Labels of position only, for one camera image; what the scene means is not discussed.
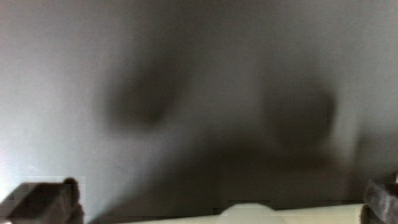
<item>gray background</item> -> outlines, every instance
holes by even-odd
[[[86,221],[353,203],[398,169],[390,1],[0,1],[0,198]]]

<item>black object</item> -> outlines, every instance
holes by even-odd
[[[360,224],[398,224],[398,184],[369,182]]]
[[[0,205],[0,223],[83,224],[74,179],[63,183],[22,183]]]

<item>gray wall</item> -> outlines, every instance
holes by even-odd
[[[398,169],[390,1],[0,1],[0,198],[86,221],[360,200]]]

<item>white object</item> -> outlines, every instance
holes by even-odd
[[[218,216],[179,218],[134,224],[358,224],[362,205],[273,211],[259,204],[234,205]]]

